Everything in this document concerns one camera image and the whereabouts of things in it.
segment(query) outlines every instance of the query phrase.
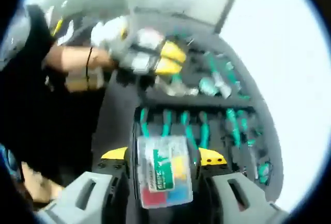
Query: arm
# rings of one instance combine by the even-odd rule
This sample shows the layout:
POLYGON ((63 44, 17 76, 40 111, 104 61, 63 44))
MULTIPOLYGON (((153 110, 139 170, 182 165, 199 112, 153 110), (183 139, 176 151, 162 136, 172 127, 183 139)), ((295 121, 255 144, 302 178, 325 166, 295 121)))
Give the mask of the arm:
MULTIPOLYGON (((89 52, 90 47, 65 47, 55 44, 46 55, 45 62, 58 71, 79 70, 86 67, 89 52)), ((110 59, 107 51, 93 48, 88 67, 94 69, 99 66, 113 69, 116 67, 116 62, 110 59)))

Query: white background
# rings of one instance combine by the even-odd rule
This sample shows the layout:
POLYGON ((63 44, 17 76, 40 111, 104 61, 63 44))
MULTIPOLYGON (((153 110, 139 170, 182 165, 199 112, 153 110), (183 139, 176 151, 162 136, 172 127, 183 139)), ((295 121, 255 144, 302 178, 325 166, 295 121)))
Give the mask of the white background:
POLYGON ((329 150, 331 69, 324 30, 307 0, 236 0, 221 37, 242 58, 273 116, 284 164, 276 204, 291 211, 314 187, 329 150))

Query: bracelet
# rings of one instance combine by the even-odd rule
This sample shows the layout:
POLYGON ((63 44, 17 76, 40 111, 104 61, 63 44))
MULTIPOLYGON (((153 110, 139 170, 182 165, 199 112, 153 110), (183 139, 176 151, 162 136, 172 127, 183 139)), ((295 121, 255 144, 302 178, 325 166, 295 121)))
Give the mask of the bracelet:
POLYGON ((86 62, 86 67, 85 67, 85 77, 86 77, 86 83, 87 83, 87 89, 89 90, 89 76, 88 76, 88 62, 89 62, 89 59, 91 58, 91 54, 92 54, 92 50, 93 50, 93 47, 91 47, 89 49, 89 54, 88 54, 88 57, 87 57, 87 62, 86 62))

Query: green label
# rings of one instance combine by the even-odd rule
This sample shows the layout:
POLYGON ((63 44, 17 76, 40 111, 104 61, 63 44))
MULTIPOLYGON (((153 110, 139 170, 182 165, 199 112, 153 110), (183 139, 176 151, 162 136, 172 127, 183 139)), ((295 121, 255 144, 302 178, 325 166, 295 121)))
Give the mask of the green label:
POLYGON ((174 188, 174 178, 171 167, 171 161, 167 153, 160 150, 153 150, 155 185, 157 191, 171 190, 174 188))

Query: clear plastic box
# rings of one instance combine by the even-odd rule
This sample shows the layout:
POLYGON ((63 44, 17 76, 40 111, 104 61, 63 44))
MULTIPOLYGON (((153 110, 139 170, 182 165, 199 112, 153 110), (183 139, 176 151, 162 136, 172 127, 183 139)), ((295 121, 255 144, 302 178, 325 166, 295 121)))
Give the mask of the clear plastic box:
POLYGON ((143 208, 169 207, 193 200, 185 136, 138 137, 137 153, 143 208))

